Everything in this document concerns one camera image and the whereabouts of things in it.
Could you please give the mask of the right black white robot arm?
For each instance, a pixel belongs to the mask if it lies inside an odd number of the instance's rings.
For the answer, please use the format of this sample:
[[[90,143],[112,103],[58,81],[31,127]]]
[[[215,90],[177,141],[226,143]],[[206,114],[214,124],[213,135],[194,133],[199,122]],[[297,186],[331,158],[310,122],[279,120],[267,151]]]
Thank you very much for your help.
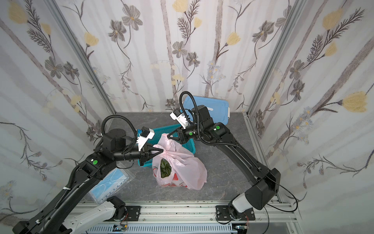
[[[207,107],[197,105],[190,92],[182,92],[179,98],[182,99],[183,96],[190,97],[193,103],[193,108],[189,110],[192,118],[187,118],[187,122],[177,130],[177,141],[184,143],[194,138],[205,145],[216,147],[238,167],[250,183],[249,189],[229,202],[230,218],[239,220],[243,213],[251,208],[264,208],[279,191],[280,172],[277,169],[269,169],[255,159],[241,146],[228,127],[213,121]]]

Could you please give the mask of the pink plastic bag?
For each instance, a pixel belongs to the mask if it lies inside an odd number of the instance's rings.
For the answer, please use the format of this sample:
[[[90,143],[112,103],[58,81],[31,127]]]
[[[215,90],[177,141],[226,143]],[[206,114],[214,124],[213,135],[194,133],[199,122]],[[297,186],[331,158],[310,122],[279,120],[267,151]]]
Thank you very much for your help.
[[[164,152],[153,158],[153,177],[162,187],[185,187],[189,190],[201,190],[207,180],[205,165],[192,152],[178,142],[168,139],[162,134],[159,142],[154,146]],[[166,159],[172,167],[169,177],[162,178],[160,162]]]

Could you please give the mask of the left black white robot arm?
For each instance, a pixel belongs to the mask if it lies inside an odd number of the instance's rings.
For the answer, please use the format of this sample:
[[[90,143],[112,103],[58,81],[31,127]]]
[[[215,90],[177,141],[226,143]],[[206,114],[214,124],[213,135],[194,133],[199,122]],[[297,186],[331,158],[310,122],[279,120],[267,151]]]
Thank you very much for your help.
[[[127,136],[123,129],[106,132],[106,123],[111,119],[124,120],[134,136]],[[72,170],[67,185],[56,197],[30,220],[18,222],[13,227],[13,233],[71,234],[73,229],[63,222],[81,199],[117,167],[117,162],[138,160],[144,164],[163,152],[162,149],[148,143],[153,137],[153,129],[143,127],[141,131],[137,131],[124,116],[106,117],[101,125],[101,139],[94,152]]]

